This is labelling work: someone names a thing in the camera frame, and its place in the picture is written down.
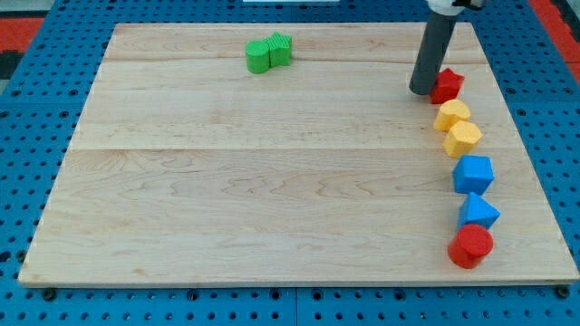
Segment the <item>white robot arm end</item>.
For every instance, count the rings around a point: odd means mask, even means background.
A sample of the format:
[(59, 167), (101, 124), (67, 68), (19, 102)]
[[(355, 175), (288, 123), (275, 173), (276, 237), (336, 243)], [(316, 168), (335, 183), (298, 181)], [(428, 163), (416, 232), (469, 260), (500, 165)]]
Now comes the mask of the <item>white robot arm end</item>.
[(488, 4), (488, 0), (427, 0), (427, 4), (437, 14), (456, 16), (464, 9), (479, 11)]

